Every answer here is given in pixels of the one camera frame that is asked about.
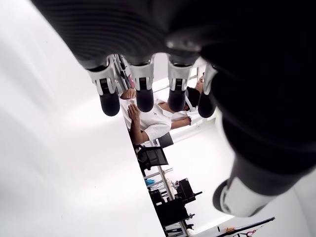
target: robotic hand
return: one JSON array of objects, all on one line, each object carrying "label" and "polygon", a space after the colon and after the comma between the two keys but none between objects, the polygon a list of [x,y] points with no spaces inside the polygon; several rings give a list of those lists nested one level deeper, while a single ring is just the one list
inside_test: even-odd
[{"label": "robotic hand", "polygon": [[119,112],[110,55],[128,61],[144,112],[153,106],[155,53],[169,55],[174,111],[184,106],[195,60],[208,62],[198,111],[206,118],[215,106],[221,110],[236,153],[230,178],[214,193],[218,210],[251,216],[314,169],[314,7],[272,0],[210,7],[202,0],[32,2],[88,71],[109,116]]}]

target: black fingertip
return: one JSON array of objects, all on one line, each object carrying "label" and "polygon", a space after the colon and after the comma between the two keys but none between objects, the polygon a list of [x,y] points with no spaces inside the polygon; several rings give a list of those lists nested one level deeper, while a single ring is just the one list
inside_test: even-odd
[{"label": "black fingertip", "polygon": [[136,101],[140,111],[149,112],[154,106],[153,90],[137,90]]},{"label": "black fingertip", "polygon": [[118,93],[100,95],[101,107],[107,116],[115,116],[119,112]]},{"label": "black fingertip", "polygon": [[209,95],[205,95],[204,92],[201,93],[198,101],[198,113],[203,118],[209,118],[213,115],[216,105],[211,101],[211,93]]},{"label": "black fingertip", "polygon": [[174,112],[182,111],[184,109],[185,104],[186,104],[185,91],[170,90],[168,104],[169,104],[169,107],[172,111],[174,111]]}]

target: white shirt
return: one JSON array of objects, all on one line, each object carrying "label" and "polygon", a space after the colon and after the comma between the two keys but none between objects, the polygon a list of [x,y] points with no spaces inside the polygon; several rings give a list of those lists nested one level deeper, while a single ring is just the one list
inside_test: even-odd
[{"label": "white shirt", "polygon": [[171,120],[174,122],[174,121],[185,119],[186,117],[190,117],[190,119],[191,119],[191,124],[190,125],[193,125],[193,124],[195,124],[198,121],[203,119],[199,115],[198,108],[196,107],[191,112],[190,111],[180,111],[180,112],[174,113]]},{"label": "white shirt", "polygon": [[[163,110],[158,104],[164,102],[160,99],[154,99],[153,109],[147,113],[140,112],[140,129],[148,135],[149,140],[154,140],[162,137],[171,129],[171,118],[173,113]],[[120,108],[124,115],[126,126],[130,130],[132,120],[128,116],[128,106],[131,103],[137,105],[136,99],[122,100],[119,99]]]}]

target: blue object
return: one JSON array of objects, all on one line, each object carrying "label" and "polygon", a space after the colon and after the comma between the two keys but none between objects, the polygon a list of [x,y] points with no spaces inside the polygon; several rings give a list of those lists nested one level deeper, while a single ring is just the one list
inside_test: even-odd
[{"label": "blue object", "polygon": [[147,179],[145,180],[146,185],[153,184],[155,181],[153,179]]}]

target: person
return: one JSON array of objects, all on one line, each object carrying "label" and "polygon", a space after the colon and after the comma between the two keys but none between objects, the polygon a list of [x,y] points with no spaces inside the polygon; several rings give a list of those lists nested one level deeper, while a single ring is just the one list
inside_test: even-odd
[{"label": "person", "polygon": [[[197,100],[195,105],[198,105],[199,96],[201,95],[203,91],[203,83],[204,83],[204,73],[203,76],[200,77],[200,79],[197,81],[197,84],[195,86],[195,92],[194,92],[194,98]],[[201,116],[198,114],[198,110],[194,108],[190,111],[181,111],[178,113],[175,113],[171,118],[171,129],[176,129],[188,125],[192,125],[196,123],[198,120],[201,119]]]},{"label": "person", "polygon": [[[197,90],[190,87],[187,90],[190,103],[192,106],[197,106],[199,97]],[[157,95],[154,94],[153,109],[147,113],[141,112],[137,108],[135,89],[123,92],[119,103],[133,145],[160,138],[170,131],[171,119],[175,112],[171,110],[167,102],[160,100]],[[183,110],[188,111],[189,109],[189,105],[186,103]]]}]

